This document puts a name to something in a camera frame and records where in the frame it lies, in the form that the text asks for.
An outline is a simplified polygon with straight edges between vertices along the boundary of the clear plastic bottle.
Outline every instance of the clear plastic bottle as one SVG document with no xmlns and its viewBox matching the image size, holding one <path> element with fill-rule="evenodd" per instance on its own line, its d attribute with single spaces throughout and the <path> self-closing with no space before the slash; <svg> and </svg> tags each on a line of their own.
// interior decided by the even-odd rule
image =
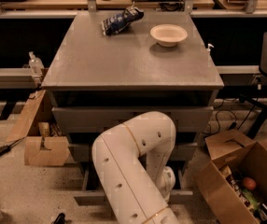
<svg viewBox="0 0 267 224">
<path fill-rule="evenodd" d="M 29 65 L 34 73 L 34 75 L 42 76 L 42 69 L 44 65 L 40 58 L 36 57 L 32 51 L 29 52 L 30 61 Z"/>
</svg>

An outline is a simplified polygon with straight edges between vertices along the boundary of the dark blue snack bag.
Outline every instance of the dark blue snack bag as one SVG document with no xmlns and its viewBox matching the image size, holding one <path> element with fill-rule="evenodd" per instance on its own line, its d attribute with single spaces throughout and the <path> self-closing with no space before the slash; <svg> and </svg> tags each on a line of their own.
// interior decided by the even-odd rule
<svg viewBox="0 0 267 224">
<path fill-rule="evenodd" d="M 102 21 L 102 27 L 105 35 L 116 35 L 123 31 L 134 21 L 141 20 L 144 17 L 144 11 L 137 7 L 130 6 L 125 8 L 122 13 L 116 14 Z"/>
</svg>

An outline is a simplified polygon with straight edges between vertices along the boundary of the red ball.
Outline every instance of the red ball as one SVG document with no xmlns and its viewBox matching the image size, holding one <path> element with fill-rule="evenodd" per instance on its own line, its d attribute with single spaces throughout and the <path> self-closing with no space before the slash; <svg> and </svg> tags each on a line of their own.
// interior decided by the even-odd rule
<svg viewBox="0 0 267 224">
<path fill-rule="evenodd" d="M 248 190 L 253 190 L 256 188 L 257 183 L 253 178 L 246 176 L 242 180 L 242 185 Z"/>
</svg>

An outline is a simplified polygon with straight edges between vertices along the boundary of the gray floor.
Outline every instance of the gray floor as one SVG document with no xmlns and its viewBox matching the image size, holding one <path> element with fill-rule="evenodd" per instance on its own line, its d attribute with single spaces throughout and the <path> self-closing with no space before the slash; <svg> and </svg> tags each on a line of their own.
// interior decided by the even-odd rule
<svg viewBox="0 0 267 224">
<path fill-rule="evenodd" d="M 4 104 L 0 103 L 0 112 Z M 218 130 L 216 115 L 220 130 L 229 128 L 237 118 L 237 127 L 248 113 L 251 105 L 240 105 L 237 100 L 226 100 L 217 108 L 209 125 L 208 132 Z M 0 121 L 0 146 L 4 144 L 15 121 L 19 118 L 22 104 L 17 105 L 8 120 Z M 246 132 L 258 111 L 254 111 L 241 127 Z M 267 138 L 267 121 L 263 124 L 256 140 Z M 32 167 L 23 165 L 23 144 L 19 144 L 5 156 L 0 158 L 0 223 L 16 224 L 50 224 L 61 212 L 66 214 L 67 223 L 117 223 L 108 205 L 78 206 L 73 198 L 73 191 L 80 190 L 82 175 L 75 165 L 64 167 Z M 209 157 L 199 146 L 193 160 L 190 162 L 187 176 L 192 183 L 192 176 L 199 170 Z M 180 223 L 209 224 L 216 223 L 216 218 L 204 201 L 197 187 L 193 185 L 194 194 L 187 197 L 182 204 L 171 204 Z"/>
</svg>

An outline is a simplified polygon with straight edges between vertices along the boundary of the white bowl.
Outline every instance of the white bowl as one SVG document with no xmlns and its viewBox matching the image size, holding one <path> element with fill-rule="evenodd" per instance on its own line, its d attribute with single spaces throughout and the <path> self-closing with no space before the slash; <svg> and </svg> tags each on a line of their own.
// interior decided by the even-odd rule
<svg viewBox="0 0 267 224">
<path fill-rule="evenodd" d="M 172 24 L 157 25 L 151 29 L 150 34 L 163 47 L 174 47 L 188 37 L 185 29 Z"/>
</svg>

